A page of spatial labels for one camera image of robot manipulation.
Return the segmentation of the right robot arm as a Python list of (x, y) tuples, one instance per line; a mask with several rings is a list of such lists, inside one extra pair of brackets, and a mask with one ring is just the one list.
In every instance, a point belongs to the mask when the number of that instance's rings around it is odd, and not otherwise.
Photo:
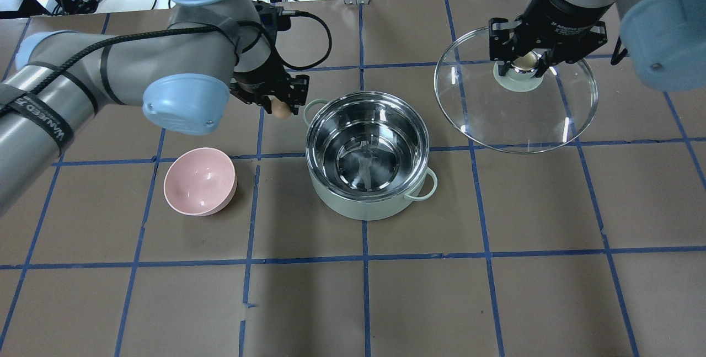
[(646, 87), (682, 92), (704, 86), (704, 0), (530, 0), (514, 21), (489, 20), (489, 58), (502, 87), (527, 92), (560, 63), (572, 65), (607, 43), (603, 15), (621, 24), (611, 57), (630, 57)]

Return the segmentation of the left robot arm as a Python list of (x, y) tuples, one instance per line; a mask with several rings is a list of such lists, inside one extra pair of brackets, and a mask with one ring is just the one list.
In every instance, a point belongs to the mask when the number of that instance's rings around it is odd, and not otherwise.
[(297, 115), (309, 78), (291, 76), (252, 0), (171, 0), (166, 29), (31, 35), (2, 82), (2, 213), (106, 105), (139, 106), (161, 128), (204, 135), (230, 97)]

